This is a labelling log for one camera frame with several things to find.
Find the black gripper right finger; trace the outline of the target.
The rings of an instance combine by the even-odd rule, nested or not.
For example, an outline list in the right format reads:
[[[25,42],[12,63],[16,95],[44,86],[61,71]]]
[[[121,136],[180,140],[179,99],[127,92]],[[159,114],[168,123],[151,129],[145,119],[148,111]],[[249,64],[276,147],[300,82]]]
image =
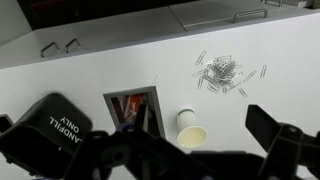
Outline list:
[[[320,135],[304,133],[288,123],[277,122],[260,106],[250,104],[245,126],[267,156],[258,172],[259,180],[300,180],[298,166],[320,179]]]

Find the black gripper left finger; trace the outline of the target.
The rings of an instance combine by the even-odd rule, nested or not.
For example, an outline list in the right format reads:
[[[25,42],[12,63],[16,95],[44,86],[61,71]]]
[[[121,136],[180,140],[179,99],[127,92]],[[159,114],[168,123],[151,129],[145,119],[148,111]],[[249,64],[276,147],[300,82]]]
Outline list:
[[[213,173],[198,160],[146,132],[143,123],[147,116],[148,106],[141,105],[136,120],[120,125],[112,135],[89,132],[64,180],[108,180],[120,166],[137,180],[214,180]]]

